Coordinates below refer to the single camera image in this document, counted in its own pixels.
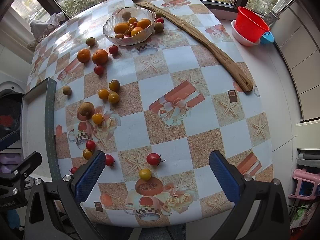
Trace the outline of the red cherry tomato with stem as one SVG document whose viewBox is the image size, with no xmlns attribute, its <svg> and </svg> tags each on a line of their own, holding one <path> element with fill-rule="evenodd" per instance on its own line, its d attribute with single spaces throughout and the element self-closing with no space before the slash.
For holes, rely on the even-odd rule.
<svg viewBox="0 0 320 240">
<path fill-rule="evenodd" d="M 162 159 L 161 156 L 157 153 L 150 153 L 146 157 L 146 161 L 152 166 L 158 166 L 161 162 L 164 162 L 165 159 Z"/>
</svg>

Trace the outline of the clear glass fruit bowl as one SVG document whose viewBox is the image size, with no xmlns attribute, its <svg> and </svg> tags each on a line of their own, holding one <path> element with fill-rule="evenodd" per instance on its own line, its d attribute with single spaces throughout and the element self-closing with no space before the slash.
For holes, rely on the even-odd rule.
<svg viewBox="0 0 320 240">
<path fill-rule="evenodd" d="M 146 41 L 154 31 L 156 15 L 140 7 L 124 7 L 114 12 L 103 26 L 103 35 L 119 46 Z"/>
</svg>

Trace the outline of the red cherry tomato below mandarin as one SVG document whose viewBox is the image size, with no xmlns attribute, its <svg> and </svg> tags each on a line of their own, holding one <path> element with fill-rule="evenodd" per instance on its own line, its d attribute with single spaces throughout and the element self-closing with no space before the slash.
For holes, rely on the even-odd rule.
<svg viewBox="0 0 320 240">
<path fill-rule="evenodd" d="M 104 66 L 102 66 L 102 65 L 96 65 L 95 68 L 94 68 L 94 72 L 95 72 L 95 74 L 97 74 L 97 75 L 103 75 L 103 73 L 104 73 Z"/>
</svg>

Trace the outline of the large brown longan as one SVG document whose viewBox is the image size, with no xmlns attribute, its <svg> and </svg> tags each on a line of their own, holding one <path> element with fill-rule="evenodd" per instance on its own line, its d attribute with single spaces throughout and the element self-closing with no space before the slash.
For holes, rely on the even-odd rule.
<svg viewBox="0 0 320 240">
<path fill-rule="evenodd" d="M 81 116 L 85 116 L 85 117 L 92 116 L 94 114 L 94 111 L 95 111 L 94 106 L 90 102 L 84 102 L 78 108 L 78 113 Z"/>
</svg>

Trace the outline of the small red cherry tomato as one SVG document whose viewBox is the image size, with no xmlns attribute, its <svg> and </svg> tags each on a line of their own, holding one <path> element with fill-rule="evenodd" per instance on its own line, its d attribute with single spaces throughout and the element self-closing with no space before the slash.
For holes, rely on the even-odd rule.
<svg viewBox="0 0 320 240">
<path fill-rule="evenodd" d="M 72 167 L 71 168 L 71 174 L 75 174 L 75 172 L 78 170 L 78 168 L 77 167 Z"/>
</svg>

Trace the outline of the orange yellow cherry tomato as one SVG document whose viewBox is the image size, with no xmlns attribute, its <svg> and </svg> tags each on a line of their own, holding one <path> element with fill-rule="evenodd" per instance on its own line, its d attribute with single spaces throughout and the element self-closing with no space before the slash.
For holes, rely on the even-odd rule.
<svg viewBox="0 0 320 240">
<path fill-rule="evenodd" d="M 100 89 L 98 92 L 98 96 L 101 100 L 107 100 L 109 96 L 109 91 L 105 88 Z"/>
</svg>

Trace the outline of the green brown longan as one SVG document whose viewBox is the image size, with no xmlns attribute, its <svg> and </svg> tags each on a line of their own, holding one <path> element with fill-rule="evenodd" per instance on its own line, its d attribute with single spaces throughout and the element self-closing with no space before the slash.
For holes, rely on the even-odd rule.
<svg viewBox="0 0 320 240">
<path fill-rule="evenodd" d="M 94 37 L 89 37 L 87 40 L 86 40 L 86 44 L 88 45 L 88 46 L 94 46 L 95 45 L 95 43 L 96 43 L 96 40 L 95 40 L 95 38 Z"/>
</svg>

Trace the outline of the white plastic basin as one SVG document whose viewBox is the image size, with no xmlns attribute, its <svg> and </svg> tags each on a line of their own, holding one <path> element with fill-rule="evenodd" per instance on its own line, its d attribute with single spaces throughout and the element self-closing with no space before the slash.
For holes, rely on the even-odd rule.
<svg viewBox="0 0 320 240">
<path fill-rule="evenodd" d="M 246 38 L 244 38 L 241 34 L 238 33 L 238 31 L 235 29 L 235 22 L 236 20 L 232 20 L 231 22 L 231 26 L 232 26 L 232 35 L 233 37 L 243 46 L 247 46 L 247 47 L 252 47 L 252 46 L 257 46 L 260 44 L 260 39 L 253 43 L 249 40 L 247 40 Z"/>
</svg>

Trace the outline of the orange mandarin left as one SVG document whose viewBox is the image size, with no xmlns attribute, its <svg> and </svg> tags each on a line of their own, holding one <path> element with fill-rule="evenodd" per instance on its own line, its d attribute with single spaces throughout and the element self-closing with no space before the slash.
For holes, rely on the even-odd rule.
<svg viewBox="0 0 320 240">
<path fill-rule="evenodd" d="M 86 63 L 91 59 L 91 52 L 84 48 L 78 51 L 77 59 L 81 63 Z"/>
</svg>

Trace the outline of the pink plastic stool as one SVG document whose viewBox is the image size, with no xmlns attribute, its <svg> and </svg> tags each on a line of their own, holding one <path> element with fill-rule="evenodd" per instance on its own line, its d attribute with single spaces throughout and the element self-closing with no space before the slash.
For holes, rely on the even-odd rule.
<svg viewBox="0 0 320 240">
<path fill-rule="evenodd" d="M 296 182 L 294 193 L 289 198 L 314 200 L 319 197 L 319 173 L 308 172 L 306 168 L 295 169 L 292 179 Z"/>
</svg>

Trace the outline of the yellow cherry tomato on rose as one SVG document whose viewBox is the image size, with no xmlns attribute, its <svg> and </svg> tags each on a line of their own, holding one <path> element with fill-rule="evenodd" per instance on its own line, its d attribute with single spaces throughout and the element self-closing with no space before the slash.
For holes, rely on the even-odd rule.
<svg viewBox="0 0 320 240">
<path fill-rule="evenodd" d="M 103 115 L 100 113 L 95 113 L 92 115 L 92 121 L 96 124 L 96 125 L 101 125 L 103 122 Z"/>
</svg>

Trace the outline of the yellow cherry tomato front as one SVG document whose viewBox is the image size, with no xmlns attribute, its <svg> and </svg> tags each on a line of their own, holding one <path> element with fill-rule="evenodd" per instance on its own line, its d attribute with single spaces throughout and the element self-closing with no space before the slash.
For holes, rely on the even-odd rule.
<svg viewBox="0 0 320 240">
<path fill-rule="evenodd" d="M 152 173 L 148 168 L 144 168 L 139 171 L 139 177 L 144 181 L 148 181 L 151 178 L 151 176 Z"/>
</svg>

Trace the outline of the dark olive cherry tomato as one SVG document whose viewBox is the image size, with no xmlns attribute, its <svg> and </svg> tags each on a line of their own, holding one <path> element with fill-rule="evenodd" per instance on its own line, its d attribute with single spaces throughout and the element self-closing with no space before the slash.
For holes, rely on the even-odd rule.
<svg viewBox="0 0 320 240">
<path fill-rule="evenodd" d="M 120 82 L 118 80 L 112 80 L 108 86 L 109 86 L 109 89 L 114 92 L 117 92 L 118 90 L 120 90 Z"/>
</svg>

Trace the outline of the small brown longan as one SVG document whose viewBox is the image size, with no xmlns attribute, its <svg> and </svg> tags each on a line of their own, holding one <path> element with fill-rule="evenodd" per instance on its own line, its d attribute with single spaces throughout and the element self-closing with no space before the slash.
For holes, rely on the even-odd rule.
<svg viewBox="0 0 320 240">
<path fill-rule="evenodd" d="M 66 96 L 70 96 L 72 94 L 72 89 L 69 86 L 63 86 L 62 92 Z"/>
</svg>

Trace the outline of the white shallow tray box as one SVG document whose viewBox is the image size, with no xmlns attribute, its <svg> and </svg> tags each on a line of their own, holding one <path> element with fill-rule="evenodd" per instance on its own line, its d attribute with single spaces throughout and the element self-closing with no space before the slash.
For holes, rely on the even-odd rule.
<svg viewBox="0 0 320 240">
<path fill-rule="evenodd" d="M 55 147 L 55 92 L 56 81 L 46 78 L 22 99 L 22 153 L 25 158 L 35 151 L 41 154 L 42 163 L 30 176 L 44 181 L 61 179 Z"/>
</svg>

